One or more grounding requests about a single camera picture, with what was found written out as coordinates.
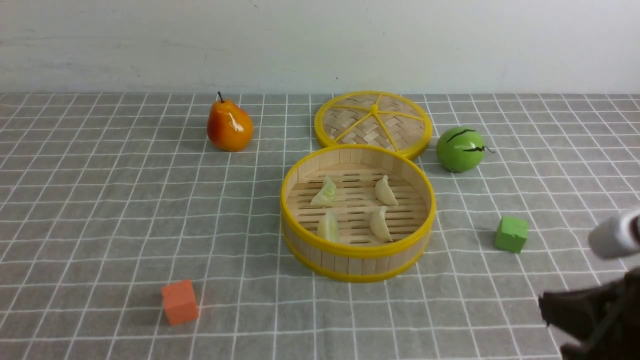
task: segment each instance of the steamer basket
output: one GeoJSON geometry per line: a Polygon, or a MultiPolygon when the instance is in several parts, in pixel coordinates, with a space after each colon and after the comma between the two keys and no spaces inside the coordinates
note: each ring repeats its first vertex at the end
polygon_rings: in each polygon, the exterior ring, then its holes
{"type": "Polygon", "coordinates": [[[329,100],[316,114],[323,147],[367,144],[414,159],[429,145],[433,125],[411,100],[387,92],[352,92],[329,100]]]}
{"type": "Polygon", "coordinates": [[[373,282],[404,272],[429,243],[436,201],[431,184],[410,160],[370,145],[337,145],[304,157],[285,176],[280,192],[284,240],[302,263],[336,280],[373,282]],[[325,175],[336,184],[332,210],[341,243],[317,236],[317,224],[327,208],[311,199],[325,175]],[[369,229],[371,213],[384,206],[374,187],[388,175],[398,206],[387,206],[386,223],[393,242],[369,229]]]}

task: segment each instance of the foam block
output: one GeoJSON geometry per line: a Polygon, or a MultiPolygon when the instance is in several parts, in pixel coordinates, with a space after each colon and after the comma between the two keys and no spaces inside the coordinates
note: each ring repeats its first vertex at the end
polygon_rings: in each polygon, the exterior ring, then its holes
{"type": "Polygon", "coordinates": [[[527,242],[529,223],[521,218],[503,216],[495,232],[495,247],[519,254],[527,242]]]}
{"type": "Polygon", "coordinates": [[[163,308],[171,326],[198,318],[198,305],[191,280],[183,280],[162,288],[163,308]]]}

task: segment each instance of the green ball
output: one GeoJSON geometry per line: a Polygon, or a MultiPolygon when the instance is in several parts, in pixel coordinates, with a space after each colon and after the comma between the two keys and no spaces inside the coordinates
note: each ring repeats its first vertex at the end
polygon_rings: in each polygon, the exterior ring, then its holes
{"type": "Polygon", "coordinates": [[[478,166],[484,158],[485,150],[488,148],[484,146],[482,136],[466,126],[456,126],[445,131],[436,145],[440,163],[451,172],[465,172],[478,166]]]}

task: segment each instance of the bamboo steamer lid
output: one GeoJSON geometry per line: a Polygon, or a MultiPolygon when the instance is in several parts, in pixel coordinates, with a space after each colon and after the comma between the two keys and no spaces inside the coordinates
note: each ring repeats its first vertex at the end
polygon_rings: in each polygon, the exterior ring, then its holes
{"type": "Polygon", "coordinates": [[[366,144],[414,159],[429,145],[433,126],[427,113],[400,95],[352,92],[324,104],[314,121],[324,147],[366,144]]]}

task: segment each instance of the yellow rim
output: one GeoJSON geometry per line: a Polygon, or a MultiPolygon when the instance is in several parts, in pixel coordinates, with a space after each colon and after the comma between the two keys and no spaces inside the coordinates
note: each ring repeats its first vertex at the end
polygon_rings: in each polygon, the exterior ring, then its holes
{"type": "MultiPolygon", "coordinates": [[[[408,159],[414,159],[416,158],[418,155],[422,154],[422,152],[424,151],[424,149],[426,149],[429,146],[429,141],[431,140],[431,134],[433,132],[433,125],[431,124],[431,119],[429,118],[429,115],[427,115],[427,113],[420,107],[417,106],[413,101],[405,98],[405,97],[401,97],[400,95],[396,95],[396,94],[392,94],[392,93],[388,93],[388,92],[380,92],[380,91],[358,91],[358,92],[351,92],[348,94],[344,94],[338,97],[334,97],[333,99],[329,100],[328,102],[326,102],[324,105],[322,105],[320,107],[320,110],[318,110],[318,112],[316,113],[316,117],[314,120],[314,129],[316,131],[316,138],[318,140],[318,142],[323,146],[323,147],[333,147],[336,145],[339,145],[337,143],[337,140],[339,140],[340,138],[342,138],[342,136],[344,136],[346,133],[348,133],[349,131],[351,131],[357,124],[361,123],[362,121],[364,121],[365,119],[368,119],[370,116],[372,116],[371,113],[368,113],[367,115],[365,115],[365,117],[363,117],[362,119],[358,120],[356,123],[352,124],[348,129],[346,129],[342,134],[339,134],[338,137],[336,137],[336,140],[331,139],[324,131],[323,128],[323,123],[322,120],[324,118],[324,114],[326,113],[327,110],[329,110],[330,108],[343,108],[343,107],[351,107],[351,108],[357,108],[357,106],[337,106],[334,105],[336,102],[340,101],[340,100],[344,100],[348,97],[354,96],[354,95],[378,95],[378,100],[376,101],[376,103],[378,101],[380,101],[380,97],[382,95],[384,96],[388,96],[388,97],[393,97],[394,99],[398,99],[403,101],[404,103],[406,103],[407,105],[411,106],[415,111],[417,111],[418,114],[420,114],[420,116],[422,117],[417,118],[414,116],[410,116],[409,114],[402,114],[405,117],[410,117],[412,119],[416,119],[416,120],[421,120],[424,122],[425,127],[424,127],[424,132],[422,134],[422,137],[420,138],[420,141],[415,142],[415,144],[413,144],[412,146],[403,149],[403,150],[398,150],[395,153],[408,158],[408,159]]],[[[381,111],[380,113],[390,113],[393,114],[392,112],[388,112],[388,111],[381,111]]],[[[374,115],[374,117],[376,118],[376,120],[378,121],[378,123],[380,123],[382,129],[384,130],[384,132],[387,134],[388,136],[388,132],[386,130],[385,125],[382,123],[382,121],[380,121],[379,117],[377,115],[374,115]]],[[[397,149],[393,139],[391,139],[391,137],[389,137],[389,142],[393,145],[394,149],[397,149]]]]}
{"type": "Polygon", "coordinates": [[[429,238],[424,243],[420,251],[418,251],[418,253],[409,261],[407,261],[403,266],[400,266],[395,270],[385,272],[383,274],[376,274],[376,275],[348,275],[340,272],[329,271],[325,268],[321,268],[320,266],[317,266],[316,264],[313,264],[311,261],[305,259],[296,249],[294,249],[294,247],[291,245],[291,242],[289,241],[286,234],[283,234],[283,237],[284,237],[285,244],[287,244],[287,248],[289,248],[289,251],[291,251],[291,254],[293,254],[293,256],[296,259],[298,259],[298,261],[303,263],[306,267],[310,268],[312,271],[315,271],[322,276],[326,276],[331,279],[335,279],[338,281],[346,281],[346,282],[376,282],[376,281],[387,280],[396,275],[399,275],[407,271],[407,269],[409,269],[413,264],[415,264],[416,261],[418,261],[418,259],[420,259],[420,257],[424,253],[424,250],[427,248],[427,246],[429,245],[429,242],[431,241],[431,236],[429,236],[429,238]]]}
{"type": "Polygon", "coordinates": [[[304,158],[300,159],[295,165],[293,165],[293,167],[287,172],[287,175],[284,177],[283,186],[282,186],[282,189],[280,190],[280,207],[282,209],[282,216],[284,218],[284,221],[286,221],[287,224],[291,226],[294,233],[296,233],[296,235],[300,239],[309,243],[309,245],[331,252],[338,256],[346,256],[346,257],[352,257],[352,258],[353,257],[377,258],[377,257],[389,256],[397,252],[401,252],[404,249],[411,247],[413,244],[415,244],[417,241],[419,241],[421,238],[423,238],[425,235],[428,234],[429,230],[431,230],[431,226],[433,225],[433,220],[435,219],[436,198],[435,198],[435,194],[433,193],[433,188],[431,187],[431,183],[429,182],[429,179],[427,179],[427,177],[424,175],[422,170],[420,170],[420,168],[416,164],[414,164],[411,160],[408,160],[392,151],[383,149],[381,147],[375,147],[371,145],[348,144],[348,145],[336,145],[333,147],[325,147],[324,149],[320,149],[316,152],[313,152],[305,156],[304,158]],[[424,181],[424,183],[427,185],[427,188],[429,189],[429,196],[430,196],[429,200],[431,201],[431,207],[429,209],[429,215],[427,216],[426,221],[415,232],[413,232],[413,234],[407,236],[406,238],[393,243],[380,245],[377,247],[355,247],[355,246],[332,243],[328,240],[318,237],[318,235],[311,233],[310,231],[302,227],[302,225],[300,225],[295,220],[295,218],[293,217],[293,214],[289,211],[289,208],[287,207],[287,198],[285,194],[284,184],[289,182],[292,174],[298,171],[298,168],[302,163],[306,162],[310,158],[313,158],[314,156],[318,156],[328,151],[338,151],[339,149],[370,149],[374,151],[379,151],[384,154],[388,154],[396,158],[399,158],[401,161],[405,162],[412,169],[414,169],[418,173],[418,175],[420,175],[420,178],[422,179],[422,181],[424,181]]]}

